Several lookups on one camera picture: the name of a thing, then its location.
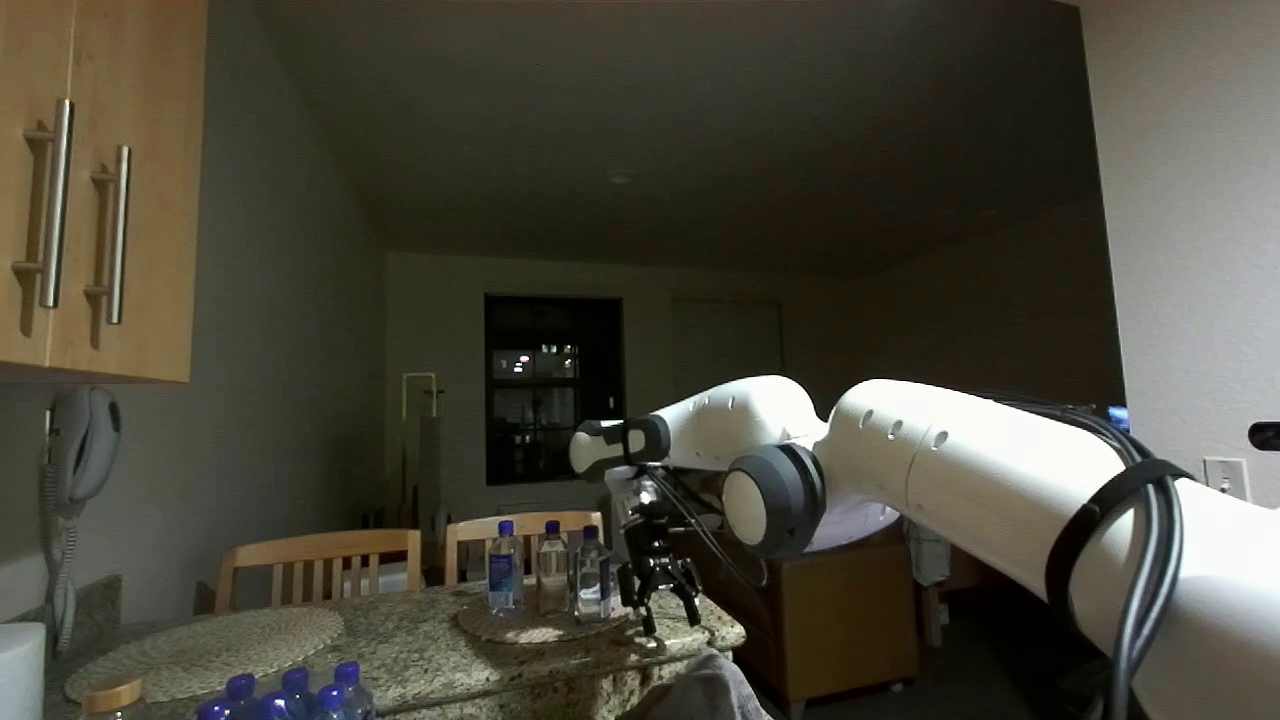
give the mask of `granite countertop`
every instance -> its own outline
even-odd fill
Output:
[[[304,661],[312,688],[327,685],[342,661],[362,661],[382,718],[622,718],[704,652],[744,644],[724,608],[704,599],[699,624],[690,624],[672,592],[654,596],[656,636],[641,636],[631,615],[494,621],[481,592],[443,588],[423,599],[364,596],[332,614],[343,628]],[[143,706],[139,718],[194,718],[206,696]]]

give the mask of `white wall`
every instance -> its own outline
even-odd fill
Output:
[[[982,245],[959,245],[881,276],[752,276],[622,266],[536,266],[481,258],[388,258],[388,378],[442,372],[442,496],[456,515],[591,503],[598,485],[485,485],[485,291],[622,298],[629,413],[672,378],[682,298],[752,298],[783,309],[783,372],[808,386],[860,380],[865,353],[930,353],[915,380],[1032,386],[1051,396],[1118,387],[1110,314],[1089,316],[1083,205],[1051,209]]]
[[[1137,433],[1199,474],[1247,460],[1280,503],[1280,460],[1247,424],[1280,415],[1280,3],[1092,0],[1089,77]]]
[[[80,580],[123,624],[190,615],[233,540],[343,519],[382,475],[382,251],[254,0],[213,3],[197,380],[114,386],[123,451],[85,512]],[[39,599],[39,410],[0,386],[0,615]]]

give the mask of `chair back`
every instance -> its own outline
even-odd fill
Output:
[[[332,605],[343,596],[372,596],[391,569],[406,564],[406,592],[419,596],[419,530],[347,530],[237,546],[215,580],[215,614],[237,608],[237,578],[254,569],[274,572],[274,605]]]
[[[549,519],[561,519],[561,536],[586,533],[588,524],[605,536],[600,512],[513,512],[513,515],[472,515],[443,530],[443,588],[462,583],[462,546],[488,546],[495,536],[495,524],[513,519],[517,540],[523,554],[523,564],[536,572],[536,536],[549,530]]]

